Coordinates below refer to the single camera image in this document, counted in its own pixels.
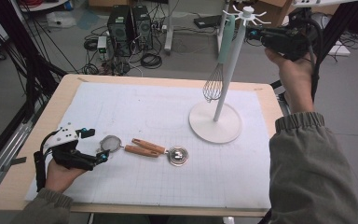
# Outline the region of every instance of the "white device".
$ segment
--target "white device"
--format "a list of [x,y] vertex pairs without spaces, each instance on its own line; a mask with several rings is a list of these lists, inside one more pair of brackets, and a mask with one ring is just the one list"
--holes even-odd
[[105,62],[109,60],[109,50],[107,47],[107,37],[99,36],[97,50],[100,55],[101,61]]
[[56,147],[78,139],[75,128],[68,123],[67,126],[60,128],[57,133],[52,135],[43,145],[44,148]]

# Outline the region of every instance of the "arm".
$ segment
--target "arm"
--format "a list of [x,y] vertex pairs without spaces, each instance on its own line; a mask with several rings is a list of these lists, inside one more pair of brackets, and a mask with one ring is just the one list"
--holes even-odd
[[74,168],[66,169],[51,160],[48,164],[46,186],[10,223],[69,223],[73,200],[63,195],[63,192],[72,185],[78,176],[85,172]]
[[269,143],[271,223],[358,223],[351,167],[335,136],[314,112],[310,65],[267,49],[280,67],[292,115],[276,121]]

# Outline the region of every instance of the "gray jacket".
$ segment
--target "gray jacket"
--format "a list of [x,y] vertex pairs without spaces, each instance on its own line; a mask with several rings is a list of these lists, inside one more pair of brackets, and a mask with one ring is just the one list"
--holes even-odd
[[[358,223],[351,167],[323,116],[297,113],[275,126],[269,142],[271,223]],[[68,223],[71,204],[42,189],[11,223]]]

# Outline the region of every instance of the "white paper sheet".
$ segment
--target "white paper sheet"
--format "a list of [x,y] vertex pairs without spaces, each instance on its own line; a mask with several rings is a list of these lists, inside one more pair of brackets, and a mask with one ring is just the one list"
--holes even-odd
[[[269,208],[269,137],[256,94],[228,92],[226,103],[243,124],[241,135],[223,145],[191,130],[189,112],[202,101],[202,89],[196,88],[82,83],[61,123],[96,130],[80,139],[82,153],[95,155],[99,142],[112,134],[123,146],[132,138],[182,146],[189,159],[175,167],[165,155],[154,159],[121,149],[65,194],[82,203]],[[35,189],[33,182],[26,200],[34,198]]]

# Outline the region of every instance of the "table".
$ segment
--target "table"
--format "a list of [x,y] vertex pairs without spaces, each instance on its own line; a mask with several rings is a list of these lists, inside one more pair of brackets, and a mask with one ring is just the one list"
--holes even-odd
[[[166,37],[165,37],[165,44],[164,44],[164,50],[168,54],[171,54],[172,40],[173,40],[172,14],[173,14],[173,11],[177,9],[176,7],[177,7],[177,5],[179,3],[178,1],[179,0],[177,0],[177,1],[168,0],[167,34],[166,34]],[[194,10],[194,3],[193,2],[191,2],[191,3],[189,2],[188,5],[191,6],[192,10]],[[215,4],[205,4],[204,9],[207,8],[207,7],[210,7],[210,6],[214,7]],[[220,8],[222,8],[222,10],[228,11],[228,6],[229,6],[229,0],[226,0],[225,4]],[[216,35],[218,52],[220,52],[220,45],[222,43],[222,38],[223,38],[223,29],[222,29],[222,27],[224,27],[224,24],[226,22],[226,17],[227,17],[227,15],[225,13],[223,13],[223,11],[221,11],[220,8],[218,10],[218,14],[222,15],[222,20],[220,22],[219,28],[217,29],[218,31],[217,31],[217,35]]]
[[[27,202],[24,201],[24,196],[34,178],[33,153],[39,149],[43,138],[51,133],[51,130],[56,130],[62,119],[62,115],[65,113],[69,104],[71,104],[72,99],[76,94],[77,87],[82,82],[196,88],[202,88],[205,83],[203,80],[186,79],[86,75],[65,76],[18,155],[18,158],[27,157],[27,162],[12,166],[0,185],[0,210],[21,210],[27,204]],[[268,128],[268,135],[272,136],[275,133],[274,121],[282,115],[282,112],[277,103],[275,93],[270,85],[233,82],[231,83],[230,88],[238,91],[254,91],[257,94],[263,111],[263,117]],[[260,217],[264,216],[266,212],[240,208],[165,207],[97,203],[74,203],[72,211],[88,213],[203,215],[222,217]]]

